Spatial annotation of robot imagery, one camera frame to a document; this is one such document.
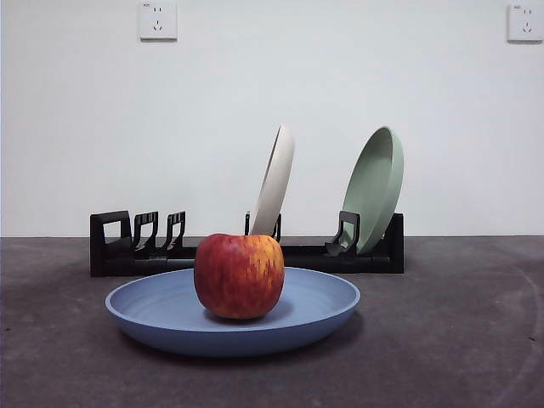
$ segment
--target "apple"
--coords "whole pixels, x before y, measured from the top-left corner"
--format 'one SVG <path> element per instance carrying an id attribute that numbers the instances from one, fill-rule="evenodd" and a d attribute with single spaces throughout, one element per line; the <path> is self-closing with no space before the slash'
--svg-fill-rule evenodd
<path id="1" fill-rule="evenodd" d="M 284 277 L 280 244 L 268 235 L 213 234 L 196 248 L 196 295 L 219 317 L 266 315 L 278 303 Z"/>

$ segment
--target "black dish rack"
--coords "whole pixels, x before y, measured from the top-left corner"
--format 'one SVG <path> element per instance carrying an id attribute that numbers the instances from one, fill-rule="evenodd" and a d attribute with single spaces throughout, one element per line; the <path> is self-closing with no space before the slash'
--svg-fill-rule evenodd
<path id="1" fill-rule="evenodd" d="M 246 213 L 245 234 L 249 233 L 250 213 Z M 105 237 L 105 225 L 121 223 L 121 236 Z M 149 238 L 142 241 L 142 226 L 152 224 Z M 174 225 L 179 224 L 179 233 L 173 236 Z M 353 226 L 353 239 L 347 246 L 339 244 L 344 224 Z M 90 261 L 91 276 L 155 275 L 171 270 L 193 268 L 198 238 L 184 237 L 185 211 L 167 216 L 167 236 L 157 246 L 156 234 L 159 225 L 158 212 L 138 214 L 134 217 L 134 237 L 131 233 L 128 211 L 104 212 L 90 216 Z M 281 214 L 273 237 L 280 243 L 285 257 L 285 266 L 314 269 L 326 273 L 404 273 L 404 220 L 395 213 L 382 239 L 371 252 L 358 255 L 360 215 L 341 211 L 338 216 L 337 234 L 330 240 L 318 237 L 284 237 L 281 241 Z"/>

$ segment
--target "wall socket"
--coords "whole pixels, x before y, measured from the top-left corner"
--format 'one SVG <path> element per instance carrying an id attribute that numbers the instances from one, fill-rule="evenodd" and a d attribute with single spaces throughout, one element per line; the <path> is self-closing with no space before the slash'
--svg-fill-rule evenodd
<path id="1" fill-rule="evenodd" d="M 539 44 L 544 39 L 544 7 L 516 3 L 508 8 L 508 42 Z"/>
<path id="2" fill-rule="evenodd" d="M 142 40 L 177 40 L 176 3 L 141 3 L 139 7 L 139 37 Z"/>

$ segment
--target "plate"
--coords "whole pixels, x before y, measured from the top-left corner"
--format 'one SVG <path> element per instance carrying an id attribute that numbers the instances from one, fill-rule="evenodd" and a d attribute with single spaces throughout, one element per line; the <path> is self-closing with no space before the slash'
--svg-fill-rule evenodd
<path id="1" fill-rule="evenodd" d="M 295 142 L 291 133 L 285 125 L 281 125 L 264 173 L 257 206 L 250 220 L 251 234 L 272 235 L 274 232 L 281 204 L 286 195 L 294 152 Z"/>
<path id="2" fill-rule="evenodd" d="M 343 210 L 360 215 L 357 253 L 363 255 L 382 239 L 399 200 L 404 153 L 389 127 L 380 127 L 360 153 L 349 180 Z M 347 246 L 353 228 L 347 226 L 340 244 Z"/>
<path id="3" fill-rule="evenodd" d="M 333 333 L 353 313 L 360 292 L 321 272 L 286 268 L 280 300 L 264 317 L 226 320 L 198 300 L 193 269 L 134 280 L 112 291 L 106 308 L 130 337 L 155 349 L 205 357 L 272 354 Z"/>

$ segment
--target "gray concrete floor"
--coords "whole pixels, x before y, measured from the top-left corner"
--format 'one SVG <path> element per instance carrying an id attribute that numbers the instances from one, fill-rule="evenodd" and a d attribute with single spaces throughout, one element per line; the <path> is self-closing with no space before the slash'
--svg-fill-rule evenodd
<path id="1" fill-rule="evenodd" d="M 2 239 L 2 406 L 543 407 L 544 237 L 407 238 L 330 337 L 244 360 L 175 356 L 104 307 L 87 239 Z"/>

